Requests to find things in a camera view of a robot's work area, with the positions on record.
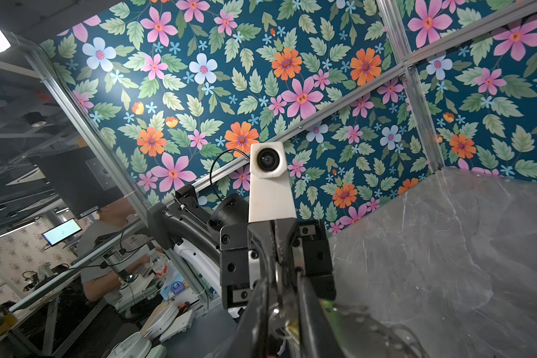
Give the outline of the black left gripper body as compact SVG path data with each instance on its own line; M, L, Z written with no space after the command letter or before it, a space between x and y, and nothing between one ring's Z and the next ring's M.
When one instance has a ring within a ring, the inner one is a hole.
M272 301L281 304L298 292L298 278L308 278L316 297L333 301L336 285L328 241L319 219L276 219L226 225L220 231L222 306L244 307L265 279Z

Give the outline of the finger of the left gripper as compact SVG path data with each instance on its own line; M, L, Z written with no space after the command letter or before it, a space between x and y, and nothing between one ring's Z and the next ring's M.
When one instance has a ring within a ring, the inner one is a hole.
M274 222L275 243L277 246L277 265L283 273L284 282L288 286L297 286L293 243L299 235L298 220L294 218L277 219Z
M249 241L249 281L251 288L265 279L270 291L277 289L274 220L247 226Z

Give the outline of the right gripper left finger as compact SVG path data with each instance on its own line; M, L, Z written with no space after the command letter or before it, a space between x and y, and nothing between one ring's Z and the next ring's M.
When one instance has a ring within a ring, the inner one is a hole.
M269 340L269 284L258 281L249 305L230 343L219 357L267 357Z

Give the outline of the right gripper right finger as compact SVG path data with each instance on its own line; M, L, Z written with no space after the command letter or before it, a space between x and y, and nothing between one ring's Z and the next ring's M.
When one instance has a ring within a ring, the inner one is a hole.
M344 357L308 277L296 274L301 357Z

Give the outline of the metal keyring with red handle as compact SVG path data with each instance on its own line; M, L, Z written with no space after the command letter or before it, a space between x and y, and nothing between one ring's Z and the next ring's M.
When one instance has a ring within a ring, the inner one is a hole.
M346 357L428 357L416 334L404 325L385 325L365 306L322 301L321 306Z

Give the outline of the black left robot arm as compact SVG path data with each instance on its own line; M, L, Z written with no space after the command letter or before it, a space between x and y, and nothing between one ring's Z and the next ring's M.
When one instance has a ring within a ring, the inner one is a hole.
M249 204L237 194L208 213L188 184L170 206L151 207L148 222L164 249L189 249L188 261L221 296L226 310L245 307L262 277L297 292L301 275L317 298L337 296L327 231L319 220L301 222L294 214L250 220Z

